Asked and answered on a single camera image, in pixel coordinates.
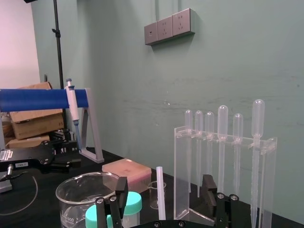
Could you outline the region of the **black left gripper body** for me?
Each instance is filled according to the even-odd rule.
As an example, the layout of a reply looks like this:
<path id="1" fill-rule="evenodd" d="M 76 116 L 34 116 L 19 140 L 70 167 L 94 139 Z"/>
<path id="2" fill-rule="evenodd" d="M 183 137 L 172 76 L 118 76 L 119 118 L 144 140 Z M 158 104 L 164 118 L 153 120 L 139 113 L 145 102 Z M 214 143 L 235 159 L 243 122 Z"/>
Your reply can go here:
<path id="1" fill-rule="evenodd" d="M 12 165 L 14 170 L 38 169 L 41 173 L 56 172 L 53 164 L 55 150 L 50 142 L 28 148 L 10 148 L 0 151 L 0 171 L 7 171 Z"/>

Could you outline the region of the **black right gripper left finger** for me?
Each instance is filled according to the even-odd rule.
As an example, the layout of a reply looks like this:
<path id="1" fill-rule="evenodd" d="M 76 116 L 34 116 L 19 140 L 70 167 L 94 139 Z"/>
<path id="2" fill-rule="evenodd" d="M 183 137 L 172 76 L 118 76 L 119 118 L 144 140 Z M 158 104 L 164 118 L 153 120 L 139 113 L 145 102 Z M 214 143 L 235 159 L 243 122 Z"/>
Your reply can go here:
<path id="1" fill-rule="evenodd" d="M 119 177 L 114 195 L 109 198 L 99 197 L 95 200 L 98 228 L 106 228 L 107 216 L 111 215 L 113 228 L 122 228 L 122 219 L 128 196 L 127 177 Z"/>

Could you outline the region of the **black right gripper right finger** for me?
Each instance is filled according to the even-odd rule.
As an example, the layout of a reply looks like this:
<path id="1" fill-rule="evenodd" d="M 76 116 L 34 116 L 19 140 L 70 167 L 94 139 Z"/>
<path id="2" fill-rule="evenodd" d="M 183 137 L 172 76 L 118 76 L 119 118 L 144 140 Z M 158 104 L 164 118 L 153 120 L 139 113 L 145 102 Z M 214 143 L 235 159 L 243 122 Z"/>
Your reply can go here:
<path id="1" fill-rule="evenodd" d="M 201 195 L 205 200 L 210 214 L 215 219 L 217 228 L 237 228 L 239 226 L 239 197 L 235 194 L 226 196 L 218 192 L 213 176 L 204 174 L 201 186 Z"/>

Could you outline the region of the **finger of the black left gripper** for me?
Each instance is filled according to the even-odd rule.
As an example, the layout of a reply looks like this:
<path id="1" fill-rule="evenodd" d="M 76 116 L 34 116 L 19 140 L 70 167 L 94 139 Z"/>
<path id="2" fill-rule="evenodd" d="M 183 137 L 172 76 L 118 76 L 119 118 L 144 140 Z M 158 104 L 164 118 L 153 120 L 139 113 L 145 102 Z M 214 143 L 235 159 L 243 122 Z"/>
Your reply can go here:
<path id="1" fill-rule="evenodd" d="M 52 131 L 48 135 L 56 155 L 79 152 L 76 136 L 69 129 Z"/>
<path id="2" fill-rule="evenodd" d="M 53 161 L 48 166 L 48 171 L 52 173 L 69 173 L 71 168 L 80 168 L 81 159 L 72 159 L 69 161 Z"/>

